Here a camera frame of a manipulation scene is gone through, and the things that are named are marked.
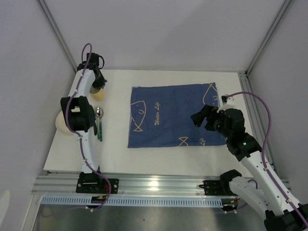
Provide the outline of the cream round plate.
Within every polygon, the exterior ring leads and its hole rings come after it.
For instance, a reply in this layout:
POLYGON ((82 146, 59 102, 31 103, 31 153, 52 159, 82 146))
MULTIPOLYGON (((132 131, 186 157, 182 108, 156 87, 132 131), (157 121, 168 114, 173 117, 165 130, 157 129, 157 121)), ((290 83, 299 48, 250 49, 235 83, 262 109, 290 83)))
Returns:
POLYGON ((65 124, 64 115, 62 112, 59 112, 59 114, 57 115, 55 120, 55 126, 61 134, 66 136, 73 136, 73 133, 68 129, 65 124))

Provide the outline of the blue fish-pattern cloth placemat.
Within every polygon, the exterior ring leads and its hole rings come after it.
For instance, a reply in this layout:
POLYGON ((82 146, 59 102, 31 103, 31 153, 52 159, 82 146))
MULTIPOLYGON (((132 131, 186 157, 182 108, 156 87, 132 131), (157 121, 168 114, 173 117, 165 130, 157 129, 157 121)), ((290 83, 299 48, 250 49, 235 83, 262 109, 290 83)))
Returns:
POLYGON ((206 104, 219 107, 215 83, 133 87, 128 148, 225 145, 217 132, 197 128, 191 120, 206 104))

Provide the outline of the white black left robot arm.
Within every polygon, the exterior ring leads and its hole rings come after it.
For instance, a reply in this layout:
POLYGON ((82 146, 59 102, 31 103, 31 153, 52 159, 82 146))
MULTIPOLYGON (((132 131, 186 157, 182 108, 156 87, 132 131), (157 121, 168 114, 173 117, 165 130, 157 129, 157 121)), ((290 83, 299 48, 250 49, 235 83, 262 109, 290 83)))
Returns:
POLYGON ((60 100, 65 125, 78 143, 81 171, 85 174, 97 173, 100 169, 93 143, 97 134, 96 111, 88 101, 88 96, 101 92, 107 82, 101 73, 100 61, 103 61, 102 56, 87 53, 87 60, 77 67, 77 82, 68 96, 60 100))

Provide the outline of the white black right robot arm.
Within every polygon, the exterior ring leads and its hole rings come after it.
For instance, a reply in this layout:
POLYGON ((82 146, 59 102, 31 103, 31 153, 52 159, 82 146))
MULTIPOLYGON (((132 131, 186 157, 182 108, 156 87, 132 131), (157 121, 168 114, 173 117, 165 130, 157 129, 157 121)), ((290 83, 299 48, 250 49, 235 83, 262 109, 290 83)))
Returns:
POLYGON ((262 148, 245 131, 241 110, 205 105, 191 115, 196 127, 205 120, 205 129, 219 133, 228 151, 251 173, 257 186, 233 169, 220 175, 219 189, 223 194, 235 194, 250 205, 264 220, 268 231, 304 231, 308 228, 308 206, 296 199, 274 170, 262 157, 262 148))

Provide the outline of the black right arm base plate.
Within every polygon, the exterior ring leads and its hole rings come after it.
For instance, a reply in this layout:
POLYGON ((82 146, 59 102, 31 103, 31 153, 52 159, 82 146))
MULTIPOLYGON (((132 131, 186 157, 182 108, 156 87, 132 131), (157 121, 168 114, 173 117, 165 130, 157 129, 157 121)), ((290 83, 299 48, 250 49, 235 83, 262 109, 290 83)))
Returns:
POLYGON ((206 196, 228 196, 232 195, 219 180, 204 180, 202 184, 198 185, 199 188, 204 190, 206 196))

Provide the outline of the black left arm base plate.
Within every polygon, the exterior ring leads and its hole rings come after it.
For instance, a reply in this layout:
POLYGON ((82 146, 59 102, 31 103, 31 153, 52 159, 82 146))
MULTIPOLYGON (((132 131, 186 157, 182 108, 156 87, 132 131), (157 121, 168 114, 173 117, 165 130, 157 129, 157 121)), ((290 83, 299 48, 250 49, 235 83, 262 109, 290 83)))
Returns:
POLYGON ((108 179, 108 182, 95 173, 81 172, 77 181, 76 193, 89 193, 89 194, 117 194, 119 179, 108 179))

